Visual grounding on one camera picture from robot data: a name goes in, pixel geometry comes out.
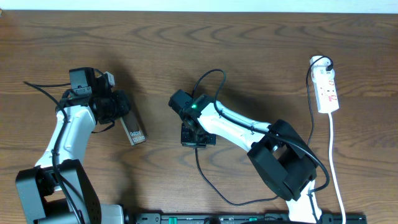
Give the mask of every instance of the wood grain surface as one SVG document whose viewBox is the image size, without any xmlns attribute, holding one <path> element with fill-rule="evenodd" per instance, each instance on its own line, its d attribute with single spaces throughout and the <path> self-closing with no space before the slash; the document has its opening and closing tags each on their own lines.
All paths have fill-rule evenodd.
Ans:
<svg viewBox="0 0 398 224">
<path fill-rule="evenodd" d="M 25 222 L 14 180 L 44 153 L 56 122 L 55 105 L 22 81 L 65 83 L 78 67 L 114 74 L 147 132 L 147 142 L 135 147 L 121 123 L 90 137 L 84 167 L 101 203 L 165 213 L 287 210 L 282 199 L 224 203 L 200 177 L 194 151 L 180 145 L 181 122 L 167 103 L 176 90 L 190 91 L 203 73 L 222 68 L 224 105 L 260 121 L 284 119 L 307 139 L 305 72 L 316 54 L 335 62 L 334 160 L 346 211 L 367 215 L 369 223 L 396 223 L 397 15 L 61 11 L 6 11 L 0 18 L 0 222 Z M 207 77 L 200 92 L 214 94 L 220 80 Z M 60 98 L 64 89 L 48 91 Z M 312 99 L 312 150 L 329 169 L 328 116 Z M 200 162 L 228 199 L 274 196 L 244 150 L 217 141 L 200 150 Z M 324 180 L 319 170 L 317 184 Z M 317 200 L 340 212 L 332 183 Z"/>
</svg>

